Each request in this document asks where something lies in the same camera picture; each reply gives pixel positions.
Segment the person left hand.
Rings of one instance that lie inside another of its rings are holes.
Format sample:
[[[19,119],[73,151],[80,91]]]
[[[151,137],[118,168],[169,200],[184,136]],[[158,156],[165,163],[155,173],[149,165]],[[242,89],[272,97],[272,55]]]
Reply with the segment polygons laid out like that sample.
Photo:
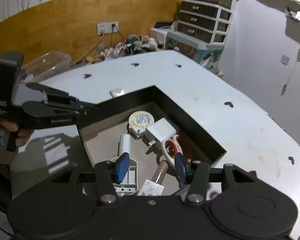
[[[20,129],[16,123],[4,119],[0,119],[0,127],[4,127],[10,132],[18,133],[17,138],[15,140],[15,144],[18,147],[24,146],[34,132],[33,129],[25,129],[25,128]]]

